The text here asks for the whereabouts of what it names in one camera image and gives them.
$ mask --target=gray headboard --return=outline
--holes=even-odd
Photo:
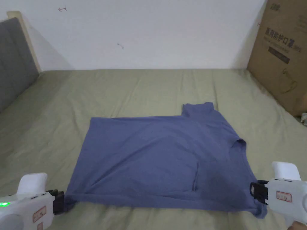
[[[0,113],[39,76],[17,18],[0,23]]]

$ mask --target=folded shirt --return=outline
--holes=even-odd
[[[65,194],[104,205],[249,211],[266,206],[238,137],[212,103],[183,105],[181,116],[92,118]]]

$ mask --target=bed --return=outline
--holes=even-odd
[[[27,173],[46,172],[47,189],[66,191],[91,117],[180,115],[182,104],[213,102],[247,142],[258,179],[272,161],[297,165],[302,180],[307,128],[247,70],[45,71],[0,113],[0,195],[16,192]],[[52,229],[286,229],[270,210],[251,213],[149,209],[79,203]]]

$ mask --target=sticker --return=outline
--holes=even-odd
[[[275,57],[282,60],[284,63],[289,64],[290,59],[283,55],[282,53],[278,52],[276,49],[269,47],[268,51],[273,54]]]
[[[43,228],[43,222],[41,222],[41,223],[39,223],[38,225],[37,225],[37,230],[43,230],[44,228]]]
[[[282,201],[292,202],[292,195],[290,193],[276,192],[276,198]]]
[[[45,214],[46,214],[46,206],[42,207],[40,210],[38,210],[36,213],[33,214],[33,223],[38,221]]]

